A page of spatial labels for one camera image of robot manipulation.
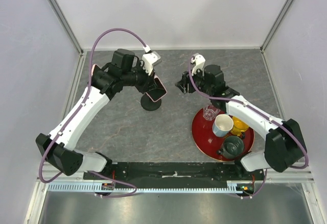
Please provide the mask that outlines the pink case smartphone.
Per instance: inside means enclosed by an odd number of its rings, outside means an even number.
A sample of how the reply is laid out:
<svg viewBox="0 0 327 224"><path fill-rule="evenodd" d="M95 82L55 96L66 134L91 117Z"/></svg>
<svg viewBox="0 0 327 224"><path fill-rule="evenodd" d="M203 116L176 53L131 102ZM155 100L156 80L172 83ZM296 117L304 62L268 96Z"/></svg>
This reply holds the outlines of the pink case smartphone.
<svg viewBox="0 0 327 224"><path fill-rule="evenodd" d="M146 95L151 101L157 102L167 94L167 89L161 82L160 78L155 75L150 90L146 92Z"/></svg>
<svg viewBox="0 0 327 224"><path fill-rule="evenodd" d="M101 69L101 68L100 68L98 65L94 64L94 65L92 66L92 68L91 68L91 75L93 76L94 73L96 73L96 72L99 71L100 69Z"/></svg>

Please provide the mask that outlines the black round base phone holder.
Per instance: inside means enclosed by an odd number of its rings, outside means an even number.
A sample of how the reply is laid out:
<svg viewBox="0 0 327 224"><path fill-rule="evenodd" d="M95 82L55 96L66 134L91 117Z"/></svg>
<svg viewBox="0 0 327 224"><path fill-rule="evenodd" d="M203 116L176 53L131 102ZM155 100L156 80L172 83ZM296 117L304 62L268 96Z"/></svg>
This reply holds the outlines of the black round base phone holder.
<svg viewBox="0 0 327 224"><path fill-rule="evenodd" d="M161 106L161 99L153 102L146 94L141 97L141 106L146 111L155 111Z"/></svg>

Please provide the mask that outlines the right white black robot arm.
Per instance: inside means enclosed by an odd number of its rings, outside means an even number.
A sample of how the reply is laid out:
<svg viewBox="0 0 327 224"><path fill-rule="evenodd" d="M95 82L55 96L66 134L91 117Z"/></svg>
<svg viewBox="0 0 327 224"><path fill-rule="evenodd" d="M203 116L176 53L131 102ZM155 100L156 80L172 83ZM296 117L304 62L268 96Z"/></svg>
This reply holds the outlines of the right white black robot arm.
<svg viewBox="0 0 327 224"><path fill-rule="evenodd" d="M271 168L284 172L287 168L305 169L309 165L307 148L298 122L276 118L251 104L239 92L226 85L218 65L196 71L187 70L176 87L183 93L197 91L218 109L249 125L265 140L265 148L241 158L234 174L245 180L258 169Z"/></svg>

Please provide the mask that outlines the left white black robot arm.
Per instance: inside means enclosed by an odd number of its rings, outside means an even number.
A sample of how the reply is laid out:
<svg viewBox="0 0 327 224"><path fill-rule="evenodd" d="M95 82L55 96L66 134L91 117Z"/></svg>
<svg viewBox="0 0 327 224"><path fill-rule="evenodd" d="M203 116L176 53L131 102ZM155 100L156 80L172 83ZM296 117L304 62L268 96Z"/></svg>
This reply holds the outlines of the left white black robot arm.
<svg viewBox="0 0 327 224"><path fill-rule="evenodd" d="M97 113L124 87L135 87L142 93L143 109L155 111L161 106L167 91L154 72L153 65L159 59L156 52L138 58L134 52L120 48L103 67L92 65L91 81L72 110L49 134L37 136L36 144L43 162L50 163L66 176L79 170L91 170L101 180L108 179L112 174L110 159L100 153L77 151L77 142Z"/></svg>

